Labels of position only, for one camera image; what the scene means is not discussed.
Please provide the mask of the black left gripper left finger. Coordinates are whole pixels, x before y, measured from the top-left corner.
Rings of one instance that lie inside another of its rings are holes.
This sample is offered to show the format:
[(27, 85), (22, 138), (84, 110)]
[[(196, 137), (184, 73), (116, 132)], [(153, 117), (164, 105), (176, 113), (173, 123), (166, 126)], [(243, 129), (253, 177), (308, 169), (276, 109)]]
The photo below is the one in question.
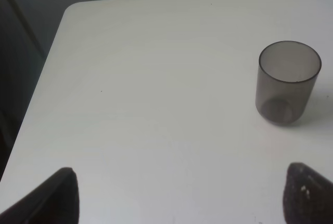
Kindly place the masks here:
[(78, 223), (79, 215), (78, 179), (64, 167), (2, 212), (1, 223)]

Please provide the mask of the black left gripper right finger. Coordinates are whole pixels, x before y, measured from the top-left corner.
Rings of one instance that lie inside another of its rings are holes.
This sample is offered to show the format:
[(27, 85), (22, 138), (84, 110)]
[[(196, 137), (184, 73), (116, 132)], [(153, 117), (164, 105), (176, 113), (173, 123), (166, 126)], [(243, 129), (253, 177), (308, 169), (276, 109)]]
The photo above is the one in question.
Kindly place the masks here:
[(304, 163), (291, 163), (283, 212), (286, 223), (332, 223), (332, 182)]

